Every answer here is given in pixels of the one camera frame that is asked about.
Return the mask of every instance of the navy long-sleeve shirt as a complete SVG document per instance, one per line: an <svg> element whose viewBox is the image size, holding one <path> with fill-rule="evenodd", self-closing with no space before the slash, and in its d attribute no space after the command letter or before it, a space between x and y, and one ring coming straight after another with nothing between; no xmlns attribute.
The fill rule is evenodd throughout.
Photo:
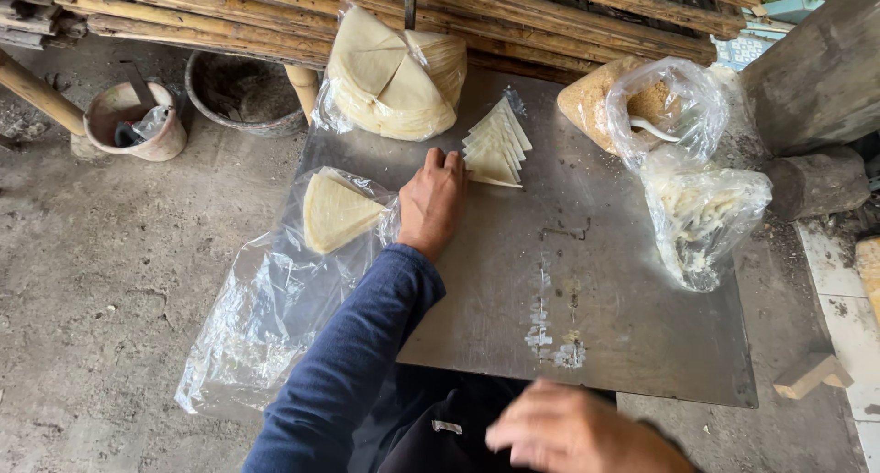
<svg viewBox="0 0 880 473"><path fill-rule="evenodd" d="M377 400L398 351L445 295L443 280L421 253L386 247L266 409L242 471L346 471L352 433Z"/></svg>

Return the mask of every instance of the human hand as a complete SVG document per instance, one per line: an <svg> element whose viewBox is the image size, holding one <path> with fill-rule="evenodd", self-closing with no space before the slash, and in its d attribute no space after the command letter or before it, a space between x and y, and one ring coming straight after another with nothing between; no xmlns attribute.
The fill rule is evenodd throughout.
<svg viewBox="0 0 880 473"><path fill-rule="evenodd" d="M550 473L693 473L694 467L645 424L618 415L585 390L538 380L486 430L511 464Z"/></svg>
<svg viewBox="0 0 880 473"><path fill-rule="evenodd" d="M434 262L452 238L465 209L468 178L458 152L428 150L425 166L401 189L401 232L397 242Z"/></svg>

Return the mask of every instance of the metal table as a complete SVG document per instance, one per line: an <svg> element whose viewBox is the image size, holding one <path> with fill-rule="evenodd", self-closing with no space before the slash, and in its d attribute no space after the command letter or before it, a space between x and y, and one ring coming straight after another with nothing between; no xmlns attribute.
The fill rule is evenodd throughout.
<svg viewBox="0 0 880 473"><path fill-rule="evenodd" d="M470 184L462 226L436 265L448 294L398 360L757 407L732 261L711 293L674 284L642 184L556 108L562 85L472 69L443 135L410 143L313 127L297 173L330 165L400 189L430 147L460 150L508 85L534 145L523 188Z"/></svg>

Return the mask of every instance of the concrete floor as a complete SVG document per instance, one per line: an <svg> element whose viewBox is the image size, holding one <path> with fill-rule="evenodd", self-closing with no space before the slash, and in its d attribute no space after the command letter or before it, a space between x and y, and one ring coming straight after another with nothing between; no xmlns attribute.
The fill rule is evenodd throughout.
<svg viewBox="0 0 880 473"><path fill-rule="evenodd" d="M188 56L93 36L8 51L38 76L59 72L80 107L121 81L108 64L120 55L177 83ZM259 139L198 115L166 163L85 163L3 88L0 107L0 132L50 125L25 152L0 151L0 472L237 471L259 423L189 416L172 396L233 255L272 226L303 135ZM831 344L793 229L768 224L736 255L760 407L621 396L622 411L652 418L707 471L864 471L842 390L791 401L772 389Z"/></svg>

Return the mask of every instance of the bamboo table leg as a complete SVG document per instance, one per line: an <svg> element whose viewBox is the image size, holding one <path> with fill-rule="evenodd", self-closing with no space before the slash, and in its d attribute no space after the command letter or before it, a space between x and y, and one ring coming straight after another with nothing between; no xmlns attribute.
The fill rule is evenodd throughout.
<svg viewBox="0 0 880 473"><path fill-rule="evenodd" d="M305 119L312 125L312 109L315 107L315 99L318 97L318 73L314 69L285 65L287 77L291 80L293 89L297 91L299 104L305 113Z"/></svg>
<svg viewBox="0 0 880 473"><path fill-rule="evenodd" d="M55 119L73 134L84 137L83 110L52 89L48 83L0 50L0 84Z"/></svg>

